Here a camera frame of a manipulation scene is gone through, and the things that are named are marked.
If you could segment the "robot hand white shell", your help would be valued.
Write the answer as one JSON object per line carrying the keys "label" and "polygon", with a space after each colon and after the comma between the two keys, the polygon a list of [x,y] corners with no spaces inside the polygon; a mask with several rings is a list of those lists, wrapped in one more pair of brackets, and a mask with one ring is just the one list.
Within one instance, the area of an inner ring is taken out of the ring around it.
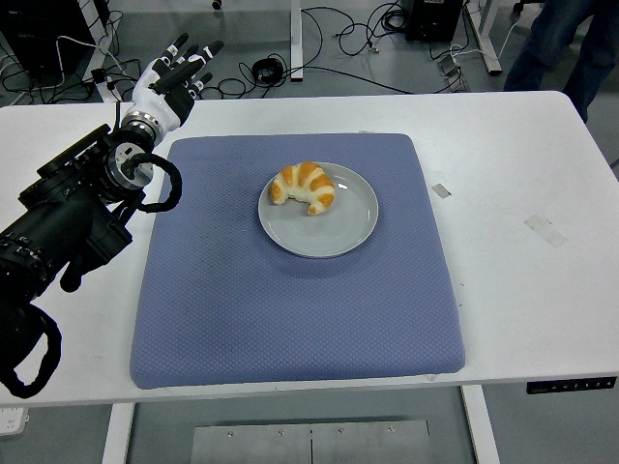
{"label": "robot hand white shell", "polygon": [[194,101],[213,78],[205,67],[223,48],[221,41],[184,48],[188,39],[187,33],[181,34],[148,65],[133,88],[133,106],[123,117],[123,127],[138,127],[161,140],[187,121]]}

